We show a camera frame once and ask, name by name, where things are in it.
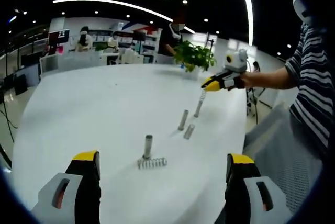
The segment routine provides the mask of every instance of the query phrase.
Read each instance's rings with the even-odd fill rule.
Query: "ceiling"
[[[1,19],[2,37],[10,39],[23,30],[41,24],[48,24],[52,17],[99,16],[127,19],[136,23],[161,27],[166,20],[133,8],[98,2],[68,2],[53,4],[53,0],[2,0],[6,3]],[[168,17],[173,17],[182,0],[116,0],[138,5]],[[292,0],[252,0],[254,45],[260,50],[276,55],[281,52],[282,58],[291,56],[300,32],[301,22],[295,15]],[[15,15],[14,9],[26,10],[27,14],[18,14],[17,19],[8,24]],[[245,0],[188,0],[186,5],[186,25],[196,32],[215,33],[220,31],[221,38],[235,38],[248,42],[248,17]]]

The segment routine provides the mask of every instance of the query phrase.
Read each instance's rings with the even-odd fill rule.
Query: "potted plant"
[[[216,62],[210,49],[195,46],[189,41],[180,43],[174,50],[176,52],[174,56],[176,63],[183,63],[186,72],[197,72],[196,76],[200,69],[207,71]]]
[[[95,44],[95,51],[101,51],[107,49],[107,43],[99,42]]]

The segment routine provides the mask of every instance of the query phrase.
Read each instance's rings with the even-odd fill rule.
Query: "striped shirt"
[[[307,24],[301,26],[300,41],[285,66],[296,81],[299,92],[290,111],[311,130],[311,136],[328,146],[335,127],[335,90],[321,32]]]

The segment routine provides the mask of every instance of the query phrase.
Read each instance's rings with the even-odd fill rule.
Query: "monitor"
[[[57,45],[69,41],[70,30],[63,29],[49,33],[48,45]]]

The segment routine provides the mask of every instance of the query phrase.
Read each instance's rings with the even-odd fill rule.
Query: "recessed light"
[[[13,17],[9,20],[9,22],[11,23],[11,22],[14,21],[16,18],[17,18],[17,16],[13,16]]]

